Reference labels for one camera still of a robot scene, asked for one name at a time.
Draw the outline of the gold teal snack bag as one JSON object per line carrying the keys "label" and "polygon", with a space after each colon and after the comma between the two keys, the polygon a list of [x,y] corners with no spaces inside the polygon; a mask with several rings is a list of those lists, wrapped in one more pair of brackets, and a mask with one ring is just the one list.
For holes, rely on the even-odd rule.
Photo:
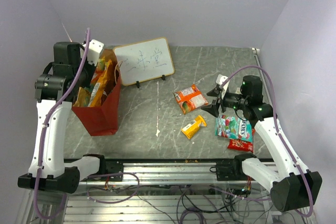
{"label": "gold teal snack bag", "polygon": [[88,88],[79,88],[77,99],[72,105],[74,107],[87,107],[91,98],[91,92]]}

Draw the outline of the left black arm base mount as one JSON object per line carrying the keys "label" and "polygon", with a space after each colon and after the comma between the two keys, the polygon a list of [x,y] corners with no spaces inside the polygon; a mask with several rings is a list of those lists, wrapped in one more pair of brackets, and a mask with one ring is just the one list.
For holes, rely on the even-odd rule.
{"label": "left black arm base mount", "polygon": [[103,163],[100,164],[97,175],[106,175],[106,174],[114,174],[111,175],[109,181],[112,182],[121,182],[123,179],[124,166],[120,160],[117,159],[105,159]]}

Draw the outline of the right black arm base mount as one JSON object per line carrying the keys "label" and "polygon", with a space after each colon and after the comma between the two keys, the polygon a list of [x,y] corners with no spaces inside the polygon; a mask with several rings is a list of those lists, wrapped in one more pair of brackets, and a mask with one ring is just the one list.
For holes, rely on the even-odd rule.
{"label": "right black arm base mount", "polygon": [[236,155],[233,159],[223,159],[215,166],[209,168],[211,173],[216,174],[217,181],[246,180],[243,173],[242,162],[249,158],[256,158],[252,153]]}

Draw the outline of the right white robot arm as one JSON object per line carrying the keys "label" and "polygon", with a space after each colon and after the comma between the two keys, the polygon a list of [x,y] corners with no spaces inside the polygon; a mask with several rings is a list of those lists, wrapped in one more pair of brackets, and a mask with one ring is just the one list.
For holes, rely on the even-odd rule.
{"label": "right white robot arm", "polygon": [[216,87],[207,93],[214,97],[202,110],[216,117],[216,132],[231,140],[249,141],[255,130],[275,162],[273,171],[253,153],[234,157],[231,167],[236,179],[251,177],[269,193],[277,210],[286,212],[312,208],[322,184],[318,172],[312,172],[299,158],[282,131],[273,107],[263,101],[263,83],[258,76],[243,77],[240,93],[231,93],[229,80],[218,75]]}

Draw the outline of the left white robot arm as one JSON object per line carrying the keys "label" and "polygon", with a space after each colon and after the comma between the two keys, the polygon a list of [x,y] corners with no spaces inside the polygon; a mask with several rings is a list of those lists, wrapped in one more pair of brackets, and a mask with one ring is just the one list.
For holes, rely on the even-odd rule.
{"label": "left white robot arm", "polygon": [[86,154],[72,163],[64,161],[67,120],[80,88],[88,87],[104,44],[91,40],[57,42],[54,59],[35,81],[38,125],[31,165],[18,178],[25,189],[72,194],[79,182],[91,176],[102,180],[107,175],[104,156]]}

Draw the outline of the red brown paper bag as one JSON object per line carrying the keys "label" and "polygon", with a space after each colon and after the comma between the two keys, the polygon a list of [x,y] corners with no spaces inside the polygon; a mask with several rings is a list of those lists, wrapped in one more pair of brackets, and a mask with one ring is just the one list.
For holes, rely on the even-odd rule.
{"label": "red brown paper bag", "polygon": [[103,104],[98,107],[72,107],[72,111],[91,136],[114,135],[118,130],[118,105],[121,90],[120,65],[112,49],[105,49],[102,57],[114,64],[114,82]]}

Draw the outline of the orange chip bag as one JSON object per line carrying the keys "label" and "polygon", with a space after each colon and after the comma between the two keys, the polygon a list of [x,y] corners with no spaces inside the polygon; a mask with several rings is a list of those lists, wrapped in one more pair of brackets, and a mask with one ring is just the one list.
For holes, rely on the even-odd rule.
{"label": "orange chip bag", "polygon": [[93,79],[91,80],[91,96],[89,107],[101,106],[111,91],[111,85],[114,82],[115,64],[111,59],[106,60],[102,57],[98,61]]}

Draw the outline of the orange white snack packet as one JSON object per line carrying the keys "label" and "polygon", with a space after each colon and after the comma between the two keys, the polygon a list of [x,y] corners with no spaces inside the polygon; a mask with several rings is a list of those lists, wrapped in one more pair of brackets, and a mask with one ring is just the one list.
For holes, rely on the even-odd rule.
{"label": "orange white snack packet", "polygon": [[174,92],[174,97],[183,114],[187,114],[197,108],[208,105],[205,96],[195,84],[192,84],[190,87],[181,91]]}

